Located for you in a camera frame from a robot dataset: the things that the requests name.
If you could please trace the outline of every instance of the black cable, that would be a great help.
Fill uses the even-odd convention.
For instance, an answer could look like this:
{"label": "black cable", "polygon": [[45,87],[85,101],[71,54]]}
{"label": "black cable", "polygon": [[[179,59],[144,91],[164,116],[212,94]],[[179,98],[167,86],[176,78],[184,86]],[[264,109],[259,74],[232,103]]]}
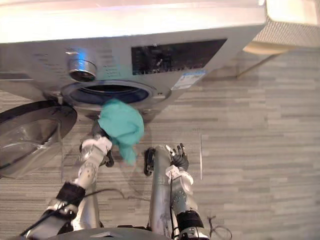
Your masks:
{"label": "black cable", "polygon": [[172,216],[172,200],[171,200],[171,197],[172,197],[172,181],[173,181],[173,178],[172,178],[172,173],[171,173],[171,181],[170,181],[170,219],[171,219],[171,227],[172,227],[171,238],[175,239],[175,226],[174,226],[174,218]]}
{"label": "black cable", "polygon": [[197,233],[197,235],[198,235],[198,240],[199,240],[199,232],[198,232],[198,227],[196,226],[196,227],[195,227],[195,229],[196,229],[196,233]]}
{"label": "black cable", "polygon": [[72,204],[72,203],[75,203],[79,200],[82,200],[82,199],[85,199],[89,196],[92,196],[92,195],[95,195],[95,194],[98,194],[98,193],[101,193],[101,192],[109,192],[109,191],[113,191],[113,192],[118,192],[121,196],[122,196],[122,199],[139,199],[139,200],[143,200],[143,201],[150,201],[150,200],[147,200],[147,199],[144,199],[144,198],[140,198],[140,197],[135,197],[135,196],[129,196],[129,197],[125,197],[125,195],[123,194],[122,191],[120,191],[119,189],[117,188],[103,188],[103,189],[100,189],[100,190],[97,190],[97,191],[94,191],[94,192],[91,192],[87,195],[85,195],[83,198],[82,197],[78,197],[77,199],[74,199],[70,202],[68,202],[67,204],[59,207],[57,210],[55,211],[52,211],[50,212],[49,214],[47,214],[46,216],[44,216],[43,218],[40,218],[38,221],[36,221],[34,224],[32,224],[31,226],[29,226],[26,230],[24,230],[22,233],[20,233],[20,236],[24,236],[27,232],[29,232],[31,229],[34,229],[36,226],[38,226],[40,223],[42,223],[44,220],[48,219],[49,217],[51,217],[52,215],[56,214],[57,212],[59,212],[61,209],[67,207],[68,205]]}
{"label": "black cable", "polygon": [[[217,225],[215,227],[212,226],[212,219],[214,219],[216,216],[213,216],[213,217],[208,217],[208,220],[209,220],[209,225],[210,225],[210,238],[211,238],[211,235],[212,233],[215,233],[220,239],[222,240],[231,240],[232,239],[232,232],[230,231],[229,228],[225,227],[225,226],[222,226],[222,225]],[[217,229],[224,229],[226,230],[229,234],[230,234],[230,238],[226,239],[224,237],[222,237],[218,232],[217,232]]]}

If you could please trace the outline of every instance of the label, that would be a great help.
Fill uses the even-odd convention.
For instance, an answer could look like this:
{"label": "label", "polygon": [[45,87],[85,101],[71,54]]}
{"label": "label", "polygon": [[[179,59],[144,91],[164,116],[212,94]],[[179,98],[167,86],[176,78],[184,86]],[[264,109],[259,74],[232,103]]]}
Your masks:
{"label": "label", "polygon": [[204,75],[206,75],[205,70],[184,73],[171,90],[188,89]]}

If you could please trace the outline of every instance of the teal cloth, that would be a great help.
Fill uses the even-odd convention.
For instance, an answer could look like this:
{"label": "teal cloth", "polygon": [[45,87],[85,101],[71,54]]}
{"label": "teal cloth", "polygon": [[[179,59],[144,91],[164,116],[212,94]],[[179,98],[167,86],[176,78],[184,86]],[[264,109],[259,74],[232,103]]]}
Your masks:
{"label": "teal cloth", "polygon": [[139,143],[145,130],[140,113],[122,101],[112,99],[102,107],[98,122],[112,144],[119,147],[123,159],[133,165],[137,159],[133,146]]}

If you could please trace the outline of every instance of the control panel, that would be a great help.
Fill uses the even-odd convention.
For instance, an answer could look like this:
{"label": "control panel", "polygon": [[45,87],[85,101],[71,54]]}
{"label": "control panel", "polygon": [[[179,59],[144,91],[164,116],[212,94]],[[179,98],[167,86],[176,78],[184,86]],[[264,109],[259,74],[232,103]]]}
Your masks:
{"label": "control panel", "polygon": [[226,41],[227,39],[224,38],[132,47],[132,74],[144,75],[201,69]]}

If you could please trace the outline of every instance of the front-load washing machine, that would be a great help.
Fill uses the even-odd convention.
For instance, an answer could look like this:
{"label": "front-load washing machine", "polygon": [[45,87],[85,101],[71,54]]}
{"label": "front-load washing machine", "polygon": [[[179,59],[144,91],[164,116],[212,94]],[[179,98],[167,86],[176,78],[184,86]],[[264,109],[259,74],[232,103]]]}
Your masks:
{"label": "front-load washing machine", "polygon": [[0,114],[2,159],[17,153],[2,160],[0,174],[16,177],[4,171],[30,156],[37,162],[57,128],[62,137],[72,128],[76,111],[97,114],[112,98],[150,120],[223,67],[264,22],[256,0],[0,4],[0,89],[41,101]]}

